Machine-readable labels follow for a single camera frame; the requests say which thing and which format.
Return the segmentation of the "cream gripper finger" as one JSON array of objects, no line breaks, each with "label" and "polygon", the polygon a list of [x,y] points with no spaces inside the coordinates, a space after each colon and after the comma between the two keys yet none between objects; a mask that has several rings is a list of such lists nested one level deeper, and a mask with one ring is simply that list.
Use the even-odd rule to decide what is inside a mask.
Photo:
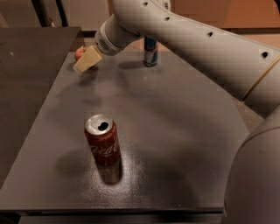
[{"label": "cream gripper finger", "polygon": [[84,73],[95,64],[102,60],[102,53],[95,46],[86,46],[87,50],[83,53],[79,60],[76,60],[73,70],[77,73]]}]

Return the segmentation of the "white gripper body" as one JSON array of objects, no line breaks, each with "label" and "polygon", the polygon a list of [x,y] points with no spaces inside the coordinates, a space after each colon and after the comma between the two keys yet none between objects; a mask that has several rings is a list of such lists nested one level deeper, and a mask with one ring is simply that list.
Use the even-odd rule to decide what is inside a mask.
[{"label": "white gripper body", "polygon": [[115,17],[110,17],[104,22],[94,36],[98,49],[108,56],[117,55],[130,43],[139,39],[139,34],[124,29]]}]

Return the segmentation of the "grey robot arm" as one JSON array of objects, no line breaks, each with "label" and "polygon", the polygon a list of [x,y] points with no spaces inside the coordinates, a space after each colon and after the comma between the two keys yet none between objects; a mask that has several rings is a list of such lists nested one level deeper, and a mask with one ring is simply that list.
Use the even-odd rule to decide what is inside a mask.
[{"label": "grey robot arm", "polygon": [[280,224],[280,50],[167,10],[163,0],[114,0],[78,59],[82,73],[142,37],[159,41],[262,117],[232,163],[221,224]]}]

